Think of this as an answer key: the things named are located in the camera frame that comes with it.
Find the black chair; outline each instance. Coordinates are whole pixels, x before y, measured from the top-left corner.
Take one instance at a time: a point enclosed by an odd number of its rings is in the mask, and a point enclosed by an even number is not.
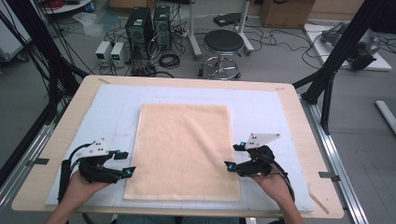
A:
[[[236,63],[226,57],[235,54],[241,56],[239,50],[244,47],[244,40],[238,33],[228,30],[211,31],[205,36],[204,45],[207,50],[217,54],[204,63],[207,78],[229,80],[241,77]]]

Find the beige towel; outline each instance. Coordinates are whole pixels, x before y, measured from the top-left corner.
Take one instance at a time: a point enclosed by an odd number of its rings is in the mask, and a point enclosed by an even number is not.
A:
[[[240,201],[231,139],[226,105],[142,105],[124,198]]]

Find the desk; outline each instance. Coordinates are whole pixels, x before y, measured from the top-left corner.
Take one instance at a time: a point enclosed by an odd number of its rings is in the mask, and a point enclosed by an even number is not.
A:
[[[45,201],[61,164],[64,153],[71,145],[75,133],[89,110],[95,94],[101,85],[119,84],[159,87],[194,87],[203,89],[231,89],[252,91],[276,91],[284,108],[295,148],[307,180],[309,193],[313,201],[314,212],[304,217],[340,218],[344,211],[338,196],[327,178],[320,178],[318,172],[327,172],[321,158],[318,145],[309,127],[304,111],[295,89],[290,84],[261,82],[230,82],[220,80],[147,78],[147,77],[103,77],[89,76],[84,79],[73,101],[65,111],[52,137],[40,155],[48,158],[47,165],[35,165],[16,196],[12,208],[18,211],[52,211],[53,206],[46,206]],[[179,216],[236,216],[269,217],[268,214],[252,211],[217,211],[180,210],[180,209],[140,209],[119,207],[83,206],[79,212],[94,213],[135,213],[164,214]]]

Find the black metal pole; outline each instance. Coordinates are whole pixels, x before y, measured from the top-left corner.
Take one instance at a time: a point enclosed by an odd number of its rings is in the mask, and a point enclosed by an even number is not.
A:
[[[300,88],[312,81],[308,90],[302,94],[303,99],[309,104],[316,104],[319,96],[323,91],[326,91],[320,121],[326,134],[330,134],[328,123],[334,77],[338,69],[361,40],[361,37],[382,11],[386,2],[387,0],[365,0],[322,67],[313,75],[293,83],[294,88]]]

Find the human hand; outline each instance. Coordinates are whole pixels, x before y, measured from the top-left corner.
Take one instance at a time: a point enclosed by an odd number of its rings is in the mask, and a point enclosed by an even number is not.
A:
[[[280,173],[272,168],[269,175],[252,175],[250,176],[259,186],[277,203],[293,201],[291,198],[288,185]]]
[[[70,178],[69,185],[67,186],[62,202],[67,201],[68,203],[79,207],[87,202],[94,193],[100,189],[104,189],[108,185],[110,184],[103,182],[90,183],[81,176],[79,171],[76,171]]]
[[[304,220],[290,195],[288,185],[277,169],[272,168],[271,173],[267,176],[252,175],[250,178],[256,181],[265,193],[277,203],[285,223],[304,223]]]
[[[102,182],[89,183],[81,176],[79,171],[74,172],[70,178],[64,198],[46,221],[46,224],[66,223],[67,219],[87,202],[94,193],[108,185],[110,184]]]

